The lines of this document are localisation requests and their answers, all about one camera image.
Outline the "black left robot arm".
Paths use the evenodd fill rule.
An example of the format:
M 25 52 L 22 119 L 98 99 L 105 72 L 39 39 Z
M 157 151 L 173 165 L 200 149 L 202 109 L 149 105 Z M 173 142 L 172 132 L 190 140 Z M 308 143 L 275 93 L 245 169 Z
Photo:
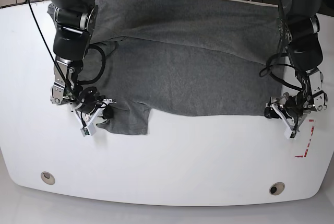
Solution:
M 296 90 L 297 94 L 292 96 L 285 92 L 280 97 L 272 97 L 264 116 L 282 119 L 287 127 L 286 138 L 295 138 L 311 112 L 322 112 L 327 108 L 324 76 L 318 68 L 323 61 L 323 52 L 318 39 L 320 22 L 316 15 L 323 0 L 277 1 L 278 51 L 267 59 L 259 75 L 269 75 L 285 87 Z

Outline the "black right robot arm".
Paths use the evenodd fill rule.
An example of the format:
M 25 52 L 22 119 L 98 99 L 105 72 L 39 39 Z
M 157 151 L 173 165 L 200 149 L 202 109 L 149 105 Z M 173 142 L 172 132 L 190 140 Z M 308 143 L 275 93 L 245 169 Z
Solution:
M 95 0 L 51 0 L 54 5 L 53 19 L 56 34 L 50 54 L 54 63 L 54 84 L 51 88 L 51 102 L 68 104 L 81 123 L 84 136 L 93 135 L 93 121 L 113 117 L 113 99 L 101 95 L 94 84 L 102 77 L 106 66 L 106 54 L 96 44 L 91 44 L 98 6 Z M 89 50 L 101 55 L 101 68 L 95 78 L 79 80 L 83 60 Z

